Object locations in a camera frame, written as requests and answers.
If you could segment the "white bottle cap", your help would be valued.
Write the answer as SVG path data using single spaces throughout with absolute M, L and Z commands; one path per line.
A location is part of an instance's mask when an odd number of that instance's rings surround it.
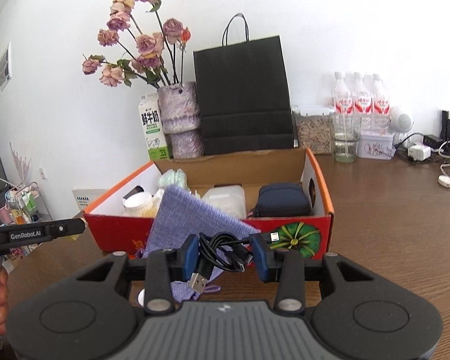
M 145 304 L 145 289 L 141 289 L 137 295 L 137 302 L 141 307 Z

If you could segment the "translucent cotton swab box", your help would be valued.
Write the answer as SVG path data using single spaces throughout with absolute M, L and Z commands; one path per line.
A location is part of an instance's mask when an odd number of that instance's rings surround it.
M 201 200 L 233 218 L 245 219 L 247 217 L 245 190 L 241 185 L 209 189 Z

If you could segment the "black upright device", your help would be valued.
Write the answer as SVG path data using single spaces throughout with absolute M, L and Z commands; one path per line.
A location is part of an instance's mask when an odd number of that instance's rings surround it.
M 450 141 L 450 115 L 449 111 L 441 112 L 441 133 L 442 141 Z

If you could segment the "white power adapter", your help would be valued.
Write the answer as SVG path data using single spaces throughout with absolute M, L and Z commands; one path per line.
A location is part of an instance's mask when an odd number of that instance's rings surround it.
M 407 149 L 407 155 L 415 162 L 423 162 L 432 156 L 432 149 L 427 145 L 417 144 Z

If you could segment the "clear jar of seeds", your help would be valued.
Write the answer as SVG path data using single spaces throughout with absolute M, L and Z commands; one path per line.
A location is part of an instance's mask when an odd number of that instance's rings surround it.
M 305 105 L 292 108 L 297 141 L 301 148 L 316 155 L 332 152 L 332 115 L 330 106 Z

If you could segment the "white round speaker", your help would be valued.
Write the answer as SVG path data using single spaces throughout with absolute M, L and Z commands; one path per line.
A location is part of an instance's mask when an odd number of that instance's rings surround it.
M 412 130 L 414 121 L 410 115 L 399 108 L 392 108 L 390 111 L 390 131 L 393 133 L 393 143 L 398 144 L 403 134 Z

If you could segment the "left water bottle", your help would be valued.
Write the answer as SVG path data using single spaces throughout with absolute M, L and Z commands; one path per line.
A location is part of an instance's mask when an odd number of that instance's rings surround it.
M 353 126 L 353 99 L 345 75 L 335 72 L 334 78 L 335 88 L 332 99 L 335 108 L 335 121 L 340 125 L 340 129 L 345 131 Z

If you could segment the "white tin box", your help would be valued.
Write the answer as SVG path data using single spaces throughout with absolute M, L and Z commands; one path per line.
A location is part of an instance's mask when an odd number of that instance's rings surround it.
M 359 158 L 390 160 L 395 155 L 393 133 L 365 131 L 358 141 Z

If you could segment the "navy zip case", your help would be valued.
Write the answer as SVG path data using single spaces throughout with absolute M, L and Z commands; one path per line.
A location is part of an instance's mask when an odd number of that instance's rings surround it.
M 274 183 L 259 189 L 257 202 L 252 209 L 252 217 L 285 218 L 308 216 L 311 203 L 302 190 L 294 183 Z

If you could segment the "dried rose bouquet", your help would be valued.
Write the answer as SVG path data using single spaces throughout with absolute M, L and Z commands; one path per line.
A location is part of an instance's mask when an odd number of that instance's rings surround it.
M 158 30 L 145 33 L 133 15 L 136 3 L 149 6 L 158 23 Z M 163 20 L 161 0 L 113 0 L 108 21 L 97 33 L 101 47 L 118 46 L 123 51 L 113 61 L 104 55 L 88 55 L 82 61 L 86 76 L 99 73 L 99 81 L 107 87 L 125 85 L 140 79 L 159 89 L 184 84 L 184 56 L 191 40 L 190 29 L 176 18 Z

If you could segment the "clear green pack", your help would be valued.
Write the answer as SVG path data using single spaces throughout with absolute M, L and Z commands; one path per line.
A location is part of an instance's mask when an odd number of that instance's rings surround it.
M 187 175 L 180 168 L 178 170 L 170 169 L 166 171 L 160 176 L 157 182 L 159 189 L 166 189 L 173 185 L 189 191 Z

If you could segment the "middle water bottle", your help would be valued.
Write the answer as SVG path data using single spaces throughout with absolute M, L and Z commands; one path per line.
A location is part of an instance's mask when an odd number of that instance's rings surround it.
M 353 106 L 362 130 L 371 130 L 372 127 L 372 97 L 364 76 L 358 72 L 353 74 L 354 91 Z

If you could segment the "yellow plush toy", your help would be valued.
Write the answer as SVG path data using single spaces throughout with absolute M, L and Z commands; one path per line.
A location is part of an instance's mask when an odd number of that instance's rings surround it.
M 139 211 L 139 217 L 154 219 L 157 216 L 159 208 L 157 206 L 145 207 Z

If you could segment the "right water bottle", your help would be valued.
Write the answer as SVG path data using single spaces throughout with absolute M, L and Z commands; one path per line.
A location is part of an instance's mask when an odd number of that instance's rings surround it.
M 390 124 L 390 103 L 385 95 L 384 82 L 378 74 L 372 79 L 373 129 L 385 133 Z

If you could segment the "purple ceramic vase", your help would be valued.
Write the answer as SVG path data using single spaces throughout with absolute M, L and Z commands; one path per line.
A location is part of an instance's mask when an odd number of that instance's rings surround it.
M 170 138 L 174 159 L 201 157 L 204 149 L 196 83 L 169 85 L 157 92 L 163 131 Z

